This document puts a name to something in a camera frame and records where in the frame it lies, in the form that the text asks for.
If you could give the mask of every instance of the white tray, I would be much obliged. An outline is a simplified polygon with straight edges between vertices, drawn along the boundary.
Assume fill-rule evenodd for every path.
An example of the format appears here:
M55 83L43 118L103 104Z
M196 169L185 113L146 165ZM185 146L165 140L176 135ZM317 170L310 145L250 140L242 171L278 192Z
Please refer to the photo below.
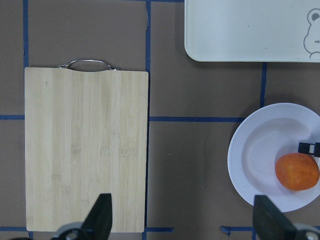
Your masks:
M196 61L320 62L319 0L185 0Z

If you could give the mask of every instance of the wooden cutting board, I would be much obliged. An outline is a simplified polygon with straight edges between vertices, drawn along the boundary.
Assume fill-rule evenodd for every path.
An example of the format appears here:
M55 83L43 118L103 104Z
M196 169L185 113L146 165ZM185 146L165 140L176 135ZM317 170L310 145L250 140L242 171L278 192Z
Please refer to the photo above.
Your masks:
M143 232L148 73L25 69L28 231L83 222L111 193L111 232Z

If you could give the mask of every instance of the wood grain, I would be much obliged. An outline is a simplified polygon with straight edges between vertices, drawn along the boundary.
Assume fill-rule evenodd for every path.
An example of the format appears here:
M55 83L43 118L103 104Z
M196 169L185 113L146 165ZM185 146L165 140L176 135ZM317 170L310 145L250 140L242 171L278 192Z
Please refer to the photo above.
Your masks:
M143 232L147 122L147 72L27 67L27 229L83 222L111 193L111 231Z

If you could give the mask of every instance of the black clip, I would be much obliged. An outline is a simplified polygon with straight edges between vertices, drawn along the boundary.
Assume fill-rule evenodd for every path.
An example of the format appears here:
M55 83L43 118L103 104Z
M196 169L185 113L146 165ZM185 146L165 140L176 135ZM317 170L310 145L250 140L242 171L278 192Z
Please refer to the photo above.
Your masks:
M299 142L298 152L302 154L311 154L320 158L320 142L316 142L315 144Z

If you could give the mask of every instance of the orange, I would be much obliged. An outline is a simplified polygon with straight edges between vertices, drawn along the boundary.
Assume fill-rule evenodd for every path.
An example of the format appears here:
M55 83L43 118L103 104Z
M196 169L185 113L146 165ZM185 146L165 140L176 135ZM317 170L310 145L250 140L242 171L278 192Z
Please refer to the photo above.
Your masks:
M280 157L275 163L275 175L285 188L301 191L317 184L320 171L312 156L289 153Z

